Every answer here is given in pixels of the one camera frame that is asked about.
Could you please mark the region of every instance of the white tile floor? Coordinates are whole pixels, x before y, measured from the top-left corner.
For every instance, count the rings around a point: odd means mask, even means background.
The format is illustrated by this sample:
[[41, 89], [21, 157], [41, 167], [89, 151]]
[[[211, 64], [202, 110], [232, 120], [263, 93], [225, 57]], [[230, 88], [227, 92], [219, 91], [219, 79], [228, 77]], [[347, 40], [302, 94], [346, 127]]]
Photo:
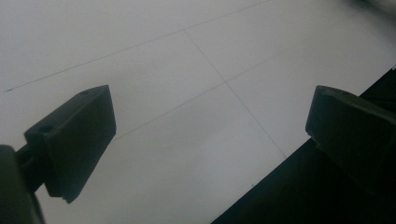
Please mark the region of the white tile floor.
[[308, 136], [316, 85], [362, 93], [396, 22], [356, 0], [4, 1], [0, 143], [110, 86], [118, 134], [48, 223], [210, 223]]

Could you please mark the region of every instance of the dark surface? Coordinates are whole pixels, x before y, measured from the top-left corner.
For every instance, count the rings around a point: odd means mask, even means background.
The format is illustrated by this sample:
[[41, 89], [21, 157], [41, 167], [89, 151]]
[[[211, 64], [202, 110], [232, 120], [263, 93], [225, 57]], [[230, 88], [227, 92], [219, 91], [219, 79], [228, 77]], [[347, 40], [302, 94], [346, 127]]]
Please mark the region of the dark surface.
[[44, 223], [34, 194], [25, 187], [14, 150], [0, 145], [0, 223]]
[[[382, 76], [361, 98], [396, 111], [396, 73]], [[394, 150], [379, 173], [391, 186]], [[396, 223], [395, 188], [367, 193], [308, 140], [213, 223]]]

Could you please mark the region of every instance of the dark plastic part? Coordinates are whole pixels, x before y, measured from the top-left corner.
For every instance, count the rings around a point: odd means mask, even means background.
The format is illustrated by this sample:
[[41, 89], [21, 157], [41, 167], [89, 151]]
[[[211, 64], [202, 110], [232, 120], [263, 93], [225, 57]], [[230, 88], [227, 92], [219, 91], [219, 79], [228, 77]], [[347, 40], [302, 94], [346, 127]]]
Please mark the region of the dark plastic part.
[[0, 223], [44, 223], [35, 195], [25, 187], [12, 147], [0, 146]]
[[394, 163], [389, 159], [396, 143], [395, 115], [349, 92], [318, 86], [306, 131], [361, 188], [392, 189], [396, 174], [382, 171]]
[[30, 149], [20, 154], [21, 161], [35, 160], [30, 167], [41, 164], [40, 168], [33, 168], [41, 172], [33, 172], [30, 179], [41, 173], [49, 195], [63, 197], [71, 203], [80, 194], [115, 134], [109, 87], [89, 89], [26, 131], [24, 135]]
[[16, 152], [18, 163], [21, 167], [26, 187], [34, 193], [44, 183], [49, 165], [43, 157], [35, 156], [28, 145]]

